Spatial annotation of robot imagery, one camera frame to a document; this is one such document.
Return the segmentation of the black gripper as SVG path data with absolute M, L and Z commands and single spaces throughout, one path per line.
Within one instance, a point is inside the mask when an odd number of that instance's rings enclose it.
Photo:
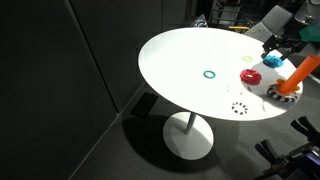
M 286 59 L 292 53 L 292 42 L 288 37 L 280 37 L 276 35 L 272 35 L 263 45 L 263 53 L 261 55 L 262 58 L 266 58 L 267 55 L 279 48 L 284 48 L 285 51 L 281 56 L 281 59 Z

